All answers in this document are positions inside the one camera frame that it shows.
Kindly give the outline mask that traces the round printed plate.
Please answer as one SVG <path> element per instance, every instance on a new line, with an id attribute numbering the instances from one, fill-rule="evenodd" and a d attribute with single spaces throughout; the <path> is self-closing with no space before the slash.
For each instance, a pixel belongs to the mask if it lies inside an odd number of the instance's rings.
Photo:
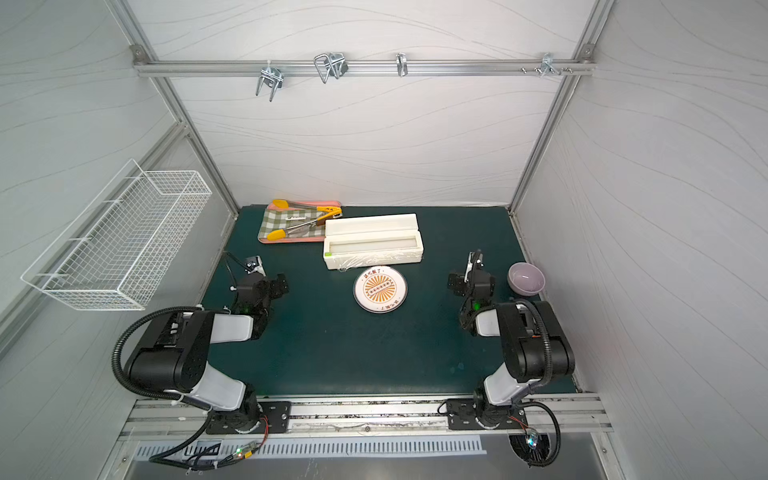
<path id="1" fill-rule="evenodd" d="M 363 271 L 353 286 L 353 297 L 365 311 L 390 313 L 405 301 L 408 286 L 405 277 L 390 266 L 373 266 Z"/>

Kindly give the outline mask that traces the white plastic wrap dispenser box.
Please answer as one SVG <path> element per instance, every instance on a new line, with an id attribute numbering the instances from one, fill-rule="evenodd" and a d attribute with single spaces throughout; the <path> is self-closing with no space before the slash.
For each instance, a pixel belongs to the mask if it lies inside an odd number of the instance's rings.
<path id="1" fill-rule="evenodd" d="M 323 260 L 329 270 L 420 263 L 423 255 L 413 213 L 341 218 L 325 226 Z"/>

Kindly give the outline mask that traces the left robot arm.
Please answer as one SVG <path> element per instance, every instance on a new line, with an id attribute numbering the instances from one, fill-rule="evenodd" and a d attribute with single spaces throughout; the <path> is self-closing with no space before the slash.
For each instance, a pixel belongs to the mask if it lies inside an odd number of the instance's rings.
<path id="1" fill-rule="evenodd" d="M 285 433 L 291 404 L 260 401 L 255 388 L 213 367 L 213 345 L 256 341 L 270 320 L 271 304 L 289 291 L 283 274 L 254 271 L 234 286 L 227 311 L 168 307 L 131 325 L 118 339 L 113 374 L 125 389 L 149 398 L 178 401 L 207 413 L 205 432 Z"/>

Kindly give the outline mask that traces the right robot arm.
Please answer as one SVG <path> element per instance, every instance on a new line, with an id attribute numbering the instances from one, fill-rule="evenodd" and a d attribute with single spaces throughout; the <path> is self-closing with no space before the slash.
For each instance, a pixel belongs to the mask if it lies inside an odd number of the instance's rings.
<path id="1" fill-rule="evenodd" d="M 575 370 L 575 356 L 549 303 L 495 303 L 495 278 L 483 270 L 451 273 L 447 288 L 462 298 L 461 327 L 473 336 L 500 341 L 502 364 L 474 394 L 479 427 L 496 429 L 508 417 L 520 420 L 527 397 Z"/>

